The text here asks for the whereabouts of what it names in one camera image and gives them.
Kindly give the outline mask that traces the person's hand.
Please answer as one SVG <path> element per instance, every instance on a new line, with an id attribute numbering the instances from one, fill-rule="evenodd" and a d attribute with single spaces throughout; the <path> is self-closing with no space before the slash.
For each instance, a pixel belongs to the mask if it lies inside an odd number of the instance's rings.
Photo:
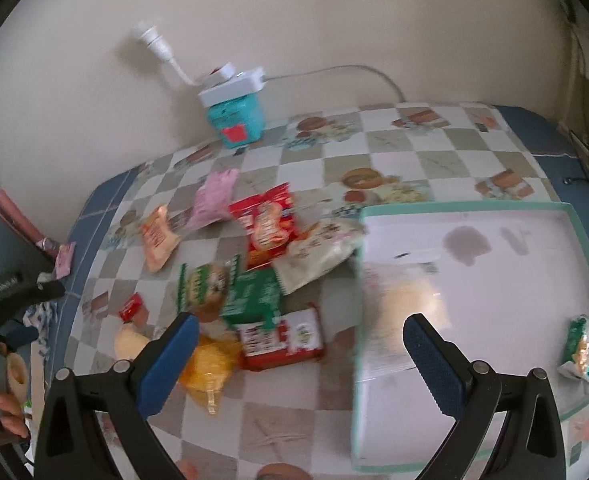
<path id="1" fill-rule="evenodd" d="M 21 404 L 12 393 L 0 393 L 0 422 L 15 437 L 26 439 L 30 436 Z"/>

